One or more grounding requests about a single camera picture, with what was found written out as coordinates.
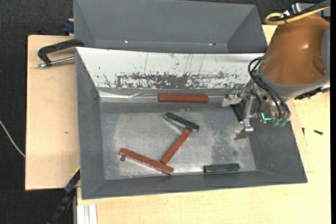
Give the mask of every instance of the white wire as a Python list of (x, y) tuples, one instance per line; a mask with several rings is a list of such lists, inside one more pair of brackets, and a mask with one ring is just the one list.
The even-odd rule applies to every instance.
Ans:
[(11, 141), (11, 143), (13, 144), (13, 146), (15, 146), (16, 150), (19, 151), (19, 153), (26, 157), (26, 155), (19, 149), (19, 147), (16, 145), (16, 143), (14, 142), (13, 138), (11, 137), (11, 135), (9, 134), (8, 130), (6, 129), (5, 125), (2, 123), (2, 121), (0, 120), (0, 125), (2, 126), (2, 128), (4, 129), (5, 133), (7, 134), (9, 140)]

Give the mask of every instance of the wooden block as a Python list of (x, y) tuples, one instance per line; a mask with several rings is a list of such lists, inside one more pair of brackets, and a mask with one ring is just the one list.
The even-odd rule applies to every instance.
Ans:
[(159, 102), (168, 103), (207, 103), (209, 97), (200, 94), (159, 94)]
[(160, 163), (160, 162), (157, 162), (153, 159), (150, 159), (146, 156), (143, 156), (143, 155), (140, 155), (134, 151), (131, 151), (131, 150), (128, 150), (127, 148), (122, 148), (120, 150), (120, 154), (122, 156), (126, 156), (128, 158), (131, 158), (137, 162), (140, 162), (142, 164), (146, 164), (146, 165), (149, 165), (153, 168), (155, 168), (156, 170), (159, 170), (159, 171), (162, 171), (168, 175), (172, 175), (173, 172), (174, 172), (174, 168), (173, 167), (170, 167), (168, 165), (165, 165), (163, 163)]

